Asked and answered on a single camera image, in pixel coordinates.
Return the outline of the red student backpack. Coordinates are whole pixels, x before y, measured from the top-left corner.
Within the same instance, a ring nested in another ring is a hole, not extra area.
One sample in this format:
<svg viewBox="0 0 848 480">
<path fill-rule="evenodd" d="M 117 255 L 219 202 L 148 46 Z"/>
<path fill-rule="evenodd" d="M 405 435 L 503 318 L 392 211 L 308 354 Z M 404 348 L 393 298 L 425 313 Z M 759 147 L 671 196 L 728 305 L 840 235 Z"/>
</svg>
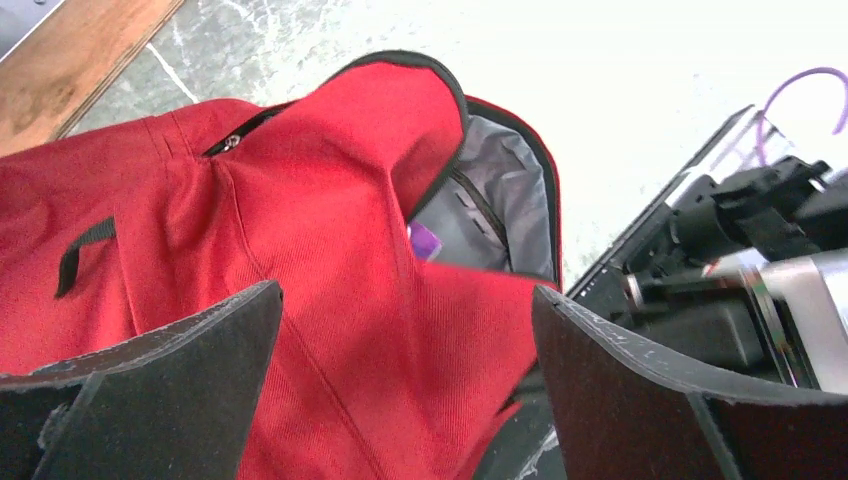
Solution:
<svg viewBox="0 0 848 480">
<path fill-rule="evenodd" d="M 535 360 L 533 288 L 561 284 L 555 172 L 525 122 L 405 51 L 287 104 L 216 99 L 6 156 L 1 369 L 275 280 L 239 477 L 468 479 Z"/>
</svg>

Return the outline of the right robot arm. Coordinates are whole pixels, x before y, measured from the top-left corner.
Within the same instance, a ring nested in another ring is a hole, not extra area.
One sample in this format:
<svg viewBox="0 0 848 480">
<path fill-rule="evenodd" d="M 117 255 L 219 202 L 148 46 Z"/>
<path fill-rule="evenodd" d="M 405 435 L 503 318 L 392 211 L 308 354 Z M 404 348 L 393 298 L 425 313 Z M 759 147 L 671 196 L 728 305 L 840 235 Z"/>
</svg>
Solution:
<svg viewBox="0 0 848 480">
<path fill-rule="evenodd" d="M 700 178 L 622 268 L 613 320 L 704 363 L 847 390 L 847 177 L 787 156 Z"/>
</svg>

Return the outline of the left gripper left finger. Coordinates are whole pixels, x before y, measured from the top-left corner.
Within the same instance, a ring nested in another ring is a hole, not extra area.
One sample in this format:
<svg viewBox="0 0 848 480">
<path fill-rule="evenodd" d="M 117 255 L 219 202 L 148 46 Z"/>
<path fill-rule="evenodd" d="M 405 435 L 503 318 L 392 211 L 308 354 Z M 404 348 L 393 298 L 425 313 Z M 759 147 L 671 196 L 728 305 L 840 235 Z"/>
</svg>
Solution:
<svg viewBox="0 0 848 480">
<path fill-rule="evenodd" d="M 1 379 L 5 479 L 232 479 L 283 293 L 259 282 L 112 347 Z"/>
</svg>

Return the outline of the orange Roald Dahl book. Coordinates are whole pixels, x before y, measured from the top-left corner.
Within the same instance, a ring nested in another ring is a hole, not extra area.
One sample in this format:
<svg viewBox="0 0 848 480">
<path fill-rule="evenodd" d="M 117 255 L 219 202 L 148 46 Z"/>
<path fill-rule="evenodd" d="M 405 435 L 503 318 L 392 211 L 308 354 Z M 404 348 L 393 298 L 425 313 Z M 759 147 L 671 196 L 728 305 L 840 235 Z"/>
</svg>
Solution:
<svg viewBox="0 0 848 480">
<path fill-rule="evenodd" d="M 423 261 L 431 261 L 440 253 L 442 241 L 426 226 L 419 222 L 407 225 L 407 235 L 413 254 Z"/>
</svg>

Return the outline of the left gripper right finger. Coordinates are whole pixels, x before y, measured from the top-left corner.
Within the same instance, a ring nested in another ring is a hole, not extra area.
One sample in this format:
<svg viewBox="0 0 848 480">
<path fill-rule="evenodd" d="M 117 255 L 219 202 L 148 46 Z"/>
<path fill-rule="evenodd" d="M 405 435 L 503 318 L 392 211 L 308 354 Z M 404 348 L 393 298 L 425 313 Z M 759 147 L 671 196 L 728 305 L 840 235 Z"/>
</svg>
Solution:
<svg viewBox="0 0 848 480">
<path fill-rule="evenodd" d="M 533 292 L 571 479 L 843 479 L 847 399 L 717 368 Z"/>
</svg>

